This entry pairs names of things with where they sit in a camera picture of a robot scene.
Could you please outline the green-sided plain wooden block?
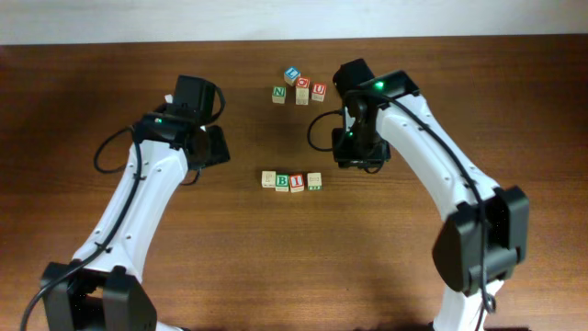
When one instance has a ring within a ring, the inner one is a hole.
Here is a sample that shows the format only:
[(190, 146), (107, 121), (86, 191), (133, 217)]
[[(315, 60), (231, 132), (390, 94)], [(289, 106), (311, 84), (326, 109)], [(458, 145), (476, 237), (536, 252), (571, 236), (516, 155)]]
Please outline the green-sided plain wooden block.
[(308, 173), (307, 186), (308, 190), (311, 191), (322, 190), (322, 174), (318, 172)]

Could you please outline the yellow-sided plain wooden block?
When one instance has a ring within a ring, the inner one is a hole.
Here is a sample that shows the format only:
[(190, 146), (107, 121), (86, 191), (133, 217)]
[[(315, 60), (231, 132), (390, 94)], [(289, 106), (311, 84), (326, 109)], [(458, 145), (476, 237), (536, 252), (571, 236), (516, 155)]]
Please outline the yellow-sided plain wooden block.
[(263, 170), (261, 185), (263, 188), (274, 188), (276, 186), (276, 171)]

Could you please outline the red I wooden block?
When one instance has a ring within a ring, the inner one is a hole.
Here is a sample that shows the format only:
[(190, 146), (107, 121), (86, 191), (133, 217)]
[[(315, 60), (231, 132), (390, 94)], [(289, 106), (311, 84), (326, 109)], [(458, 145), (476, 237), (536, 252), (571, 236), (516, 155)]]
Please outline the red I wooden block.
[(302, 192), (305, 189), (305, 182), (302, 174), (289, 176), (289, 189), (292, 193)]

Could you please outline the green B wooden block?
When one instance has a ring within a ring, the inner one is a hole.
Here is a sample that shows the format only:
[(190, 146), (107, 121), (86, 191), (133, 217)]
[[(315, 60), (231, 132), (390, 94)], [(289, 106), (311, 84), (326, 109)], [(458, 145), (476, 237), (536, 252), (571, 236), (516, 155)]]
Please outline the green B wooden block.
[(275, 190), (278, 192), (289, 192), (289, 175), (276, 174)]

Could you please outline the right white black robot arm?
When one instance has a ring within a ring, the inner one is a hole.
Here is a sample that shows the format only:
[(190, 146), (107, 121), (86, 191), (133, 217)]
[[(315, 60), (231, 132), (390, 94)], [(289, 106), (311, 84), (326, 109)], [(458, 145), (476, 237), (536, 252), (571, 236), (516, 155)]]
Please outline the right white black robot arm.
[(446, 284), (434, 330), (482, 330), (495, 295), (526, 259), (529, 199), (501, 188), (435, 119), (404, 71), (375, 76), (356, 59), (335, 72), (342, 128), (332, 132), (341, 168), (377, 173), (397, 151), (430, 194), (442, 228), (432, 256)]

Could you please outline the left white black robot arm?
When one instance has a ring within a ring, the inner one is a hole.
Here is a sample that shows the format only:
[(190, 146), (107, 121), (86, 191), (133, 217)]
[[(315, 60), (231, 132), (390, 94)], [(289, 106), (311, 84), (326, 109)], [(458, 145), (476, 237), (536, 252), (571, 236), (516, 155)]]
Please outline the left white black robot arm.
[(95, 229), (67, 264), (51, 262), (20, 323), (42, 302), (51, 330), (166, 330), (141, 283), (164, 210), (187, 174), (230, 159), (216, 120), (221, 89), (177, 78), (173, 95), (127, 127), (131, 146), (122, 178)]

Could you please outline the red U wooden block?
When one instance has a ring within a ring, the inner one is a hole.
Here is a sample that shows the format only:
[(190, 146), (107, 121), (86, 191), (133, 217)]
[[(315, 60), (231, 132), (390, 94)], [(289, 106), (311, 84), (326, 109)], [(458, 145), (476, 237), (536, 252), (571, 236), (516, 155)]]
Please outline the red U wooden block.
[(321, 83), (314, 83), (311, 89), (311, 99), (318, 102), (323, 102), (325, 99), (327, 85)]

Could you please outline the red C wooden block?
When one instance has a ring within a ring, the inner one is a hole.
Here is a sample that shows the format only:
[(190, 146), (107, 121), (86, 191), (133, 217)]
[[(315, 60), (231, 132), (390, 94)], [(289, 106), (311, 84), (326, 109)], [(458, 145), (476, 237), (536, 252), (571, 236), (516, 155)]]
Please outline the red C wooden block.
[(295, 84), (296, 96), (295, 103), (297, 105), (309, 104), (310, 79), (299, 76)]

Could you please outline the green N wooden block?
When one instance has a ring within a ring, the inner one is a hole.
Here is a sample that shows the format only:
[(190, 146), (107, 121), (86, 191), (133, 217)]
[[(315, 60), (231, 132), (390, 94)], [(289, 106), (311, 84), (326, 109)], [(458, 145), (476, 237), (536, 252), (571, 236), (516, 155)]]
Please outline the green N wooden block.
[(284, 104), (286, 102), (287, 89), (284, 86), (274, 86), (272, 88), (272, 102), (275, 104)]

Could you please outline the blue L wooden block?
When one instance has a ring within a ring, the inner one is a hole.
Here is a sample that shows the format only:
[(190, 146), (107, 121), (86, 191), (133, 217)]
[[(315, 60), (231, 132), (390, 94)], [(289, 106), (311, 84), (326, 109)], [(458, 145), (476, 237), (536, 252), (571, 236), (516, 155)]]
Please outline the blue L wooden block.
[(294, 66), (290, 66), (284, 72), (284, 80), (289, 86), (294, 86), (300, 77), (300, 70)]

